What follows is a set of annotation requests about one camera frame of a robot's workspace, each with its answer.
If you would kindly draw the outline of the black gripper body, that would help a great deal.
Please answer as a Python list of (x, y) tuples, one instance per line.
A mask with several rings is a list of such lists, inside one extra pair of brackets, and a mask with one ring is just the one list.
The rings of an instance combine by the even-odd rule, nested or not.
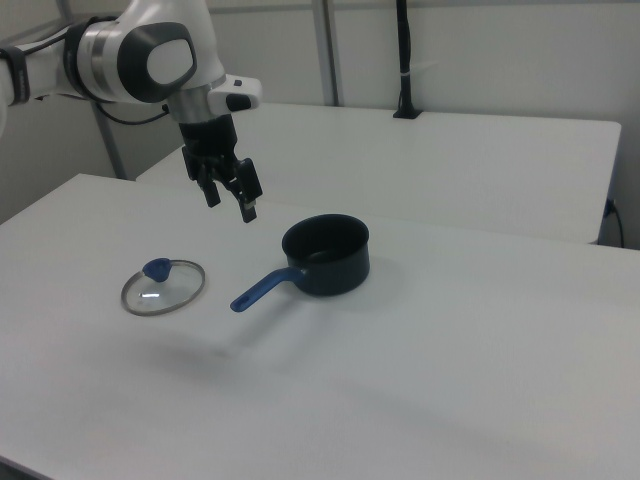
[(231, 169), (237, 135), (230, 114), (201, 123), (180, 123), (184, 141), (183, 156), (188, 169), (196, 169), (197, 160), (210, 160), (222, 169)]

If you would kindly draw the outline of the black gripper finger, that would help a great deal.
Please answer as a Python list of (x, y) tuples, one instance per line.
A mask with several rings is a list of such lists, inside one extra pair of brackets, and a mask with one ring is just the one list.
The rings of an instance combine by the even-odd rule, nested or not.
[(225, 163), (221, 183), (238, 202), (243, 222), (255, 220), (256, 200), (263, 190), (252, 159), (235, 159)]
[(186, 146), (182, 148), (187, 175), (191, 181), (197, 183), (204, 194), (207, 206), (213, 208), (221, 200), (215, 185), (213, 170), (204, 158), (192, 154)]

